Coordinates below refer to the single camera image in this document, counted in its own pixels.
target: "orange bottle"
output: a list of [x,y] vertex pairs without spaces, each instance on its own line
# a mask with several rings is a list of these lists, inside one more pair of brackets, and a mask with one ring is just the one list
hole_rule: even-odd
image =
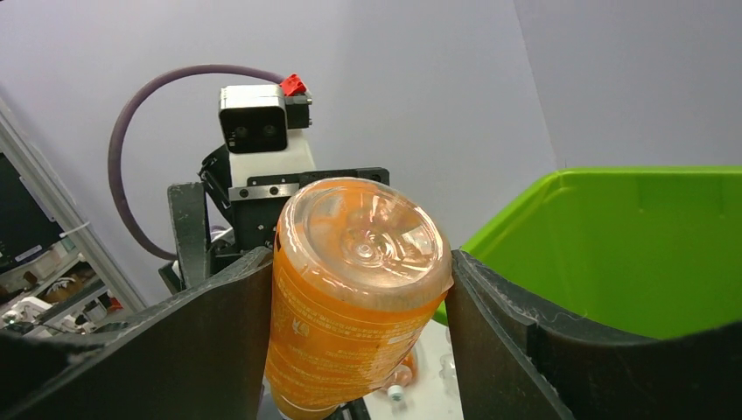
[[265,374],[292,420],[321,419],[381,388],[451,287],[431,218],[364,179],[308,185],[276,227]]
[[415,352],[415,348],[412,347],[412,350],[407,353],[406,356],[404,356],[404,359],[402,359],[402,364],[409,368],[409,370],[412,372],[412,377],[417,378],[417,353]]

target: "white wall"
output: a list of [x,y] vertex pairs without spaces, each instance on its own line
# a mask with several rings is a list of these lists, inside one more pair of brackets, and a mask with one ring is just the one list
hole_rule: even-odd
[[[10,0],[0,3],[0,95],[150,303],[166,296],[116,215],[106,179],[121,106],[174,67],[225,62],[302,75],[321,168],[379,165],[460,245],[554,169],[512,0]],[[146,102],[124,147],[129,202],[173,249],[165,188],[220,144],[219,88],[182,80]]]
[[739,164],[742,2],[515,3],[560,167]]

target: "green plastic container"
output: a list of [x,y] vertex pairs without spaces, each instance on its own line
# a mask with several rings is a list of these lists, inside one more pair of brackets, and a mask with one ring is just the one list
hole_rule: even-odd
[[463,250],[630,333],[665,339],[721,326],[742,319],[742,167],[557,171]]

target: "white platform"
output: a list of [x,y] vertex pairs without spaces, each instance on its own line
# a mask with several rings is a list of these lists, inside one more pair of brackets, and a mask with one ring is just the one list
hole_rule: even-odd
[[387,396],[374,392],[363,398],[371,419],[463,419],[461,401],[445,393],[443,379],[438,376],[440,357],[450,352],[445,327],[435,321],[428,323],[418,341],[417,380],[404,390],[407,409],[394,412]]

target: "purple cable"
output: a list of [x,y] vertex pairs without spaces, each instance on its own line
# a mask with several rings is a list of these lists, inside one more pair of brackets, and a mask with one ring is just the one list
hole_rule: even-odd
[[149,253],[165,260],[176,260],[177,256],[158,247],[149,237],[147,237],[142,228],[139,227],[137,219],[134,218],[134,214],[131,213],[129,202],[126,200],[126,192],[123,190],[123,178],[121,173],[123,139],[126,137],[126,130],[129,128],[131,118],[134,116],[134,113],[137,112],[139,106],[142,105],[142,102],[162,86],[172,81],[183,79],[188,76],[195,76],[197,74],[237,74],[273,83],[281,83],[285,79],[279,74],[251,67],[233,66],[229,64],[203,64],[199,66],[183,67],[160,74],[158,77],[144,85],[131,99],[129,99],[129,102],[127,102],[121,110],[121,114],[119,114],[118,119],[116,119],[113,132],[111,132],[110,143],[108,144],[108,185],[111,188],[111,195],[113,196],[116,210],[121,216],[123,224],[126,226],[127,230],[129,230],[129,233],[131,233],[131,236],[133,236],[136,242]]

